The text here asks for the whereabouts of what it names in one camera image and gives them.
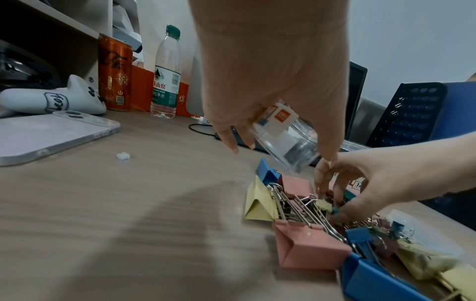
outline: cable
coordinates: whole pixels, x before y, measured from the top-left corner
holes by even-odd
[[[198,131],[198,130],[192,128],[192,126],[194,126],[194,125],[199,125],[199,126],[211,126],[210,124],[192,123],[192,124],[190,124],[190,125],[188,126],[188,128],[189,128],[190,130],[196,132],[196,133],[199,133],[199,134],[202,134],[202,135],[207,135],[207,136],[215,137],[214,134],[209,134],[209,133],[200,132],[200,131]]]

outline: phone case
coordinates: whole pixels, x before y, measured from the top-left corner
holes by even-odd
[[[119,122],[76,111],[0,119],[0,166],[37,160],[119,131]]]

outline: soda can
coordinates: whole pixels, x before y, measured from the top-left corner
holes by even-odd
[[[132,47],[99,35],[99,96],[110,110],[130,110]]]

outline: plastic lid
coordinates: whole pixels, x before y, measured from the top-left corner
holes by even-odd
[[[180,38],[180,29],[176,28],[173,25],[170,25],[170,24],[167,25],[167,28],[165,29],[165,33],[176,40]]]

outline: desk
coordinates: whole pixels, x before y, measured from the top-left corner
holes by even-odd
[[[191,119],[107,118],[122,132],[0,169],[1,300],[344,299],[334,272],[280,270],[270,225],[242,219],[269,156],[235,156]],[[476,255],[475,232],[419,203],[395,208]]]

